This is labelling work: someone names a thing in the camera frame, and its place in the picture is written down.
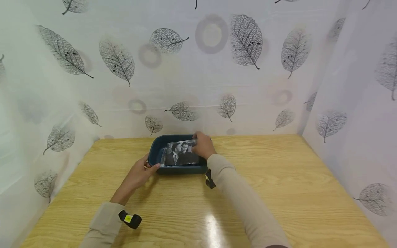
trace dark blue tray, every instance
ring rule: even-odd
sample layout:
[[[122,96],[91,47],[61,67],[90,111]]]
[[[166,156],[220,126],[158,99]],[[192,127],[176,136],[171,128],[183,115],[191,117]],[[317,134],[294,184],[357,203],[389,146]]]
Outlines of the dark blue tray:
[[[191,140],[193,135],[162,135],[153,141],[152,147],[150,148],[148,163],[153,166],[160,163],[161,156],[163,155],[164,148],[167,147],[168,143],[182,140]],[[158,174],[204,174],[208,170],[207,161],[200,157],[198,165],[195,166],[173,166],[173,167],[160,167],[157,170]]]

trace light wood tabletop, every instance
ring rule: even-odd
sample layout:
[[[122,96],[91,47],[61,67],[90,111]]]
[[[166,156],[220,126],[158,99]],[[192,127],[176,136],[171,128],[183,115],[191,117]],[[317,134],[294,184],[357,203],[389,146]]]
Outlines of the light wood tabletop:
[[[267,204],[293,247],[388,247],[302,137],[212,140]],[[152,141],[96,141],[22,247],[78,247],[98,207]],[[139,214],[142,223],[137,230],[123,224],[112,247],[249,247],[233,207],[217,188],[207,187],[205,175],[156,175],[126,210]]]

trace photograph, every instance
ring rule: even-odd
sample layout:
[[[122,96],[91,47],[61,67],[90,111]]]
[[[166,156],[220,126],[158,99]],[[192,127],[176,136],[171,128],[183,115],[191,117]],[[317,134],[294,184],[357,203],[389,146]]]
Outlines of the photograph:
[[[199,163],[199,156],[192,153],[197,140],[183,140],[168,143],[164,149],[160,166],[193,166]]]

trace beige sleeve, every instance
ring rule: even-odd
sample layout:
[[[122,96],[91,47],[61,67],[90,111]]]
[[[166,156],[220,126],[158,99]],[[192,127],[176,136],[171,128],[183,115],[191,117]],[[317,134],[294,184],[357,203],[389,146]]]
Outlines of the beige sleeve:
[[[123,205],[112,202],[102,203],[79,248],[110,248],[122,224],[118,215],[122,210],[124,210]]]
[[[252,248],[271,245],[291,247],[272,213],[230,162],[223,156],[214,154],[209,157],[207,165],[217,188],[231,201],[242,220]]]

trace black strap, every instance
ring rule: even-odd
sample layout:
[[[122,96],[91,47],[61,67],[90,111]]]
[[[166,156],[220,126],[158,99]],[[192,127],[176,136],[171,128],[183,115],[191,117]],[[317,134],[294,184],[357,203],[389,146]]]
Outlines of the black strap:
[[[137,229],[142,221],[142,218],[139,215],[134,214],[131,216],[124,210],[119,212],[119,218],[132,229]]]
[[[207,173],[205,173],[205,175],[207,176],[207,179],[205,180],[205,184],[210,187],[210,189],[213,189],[216,187],[214,181],[211,178],[211,170],[208,170]]]

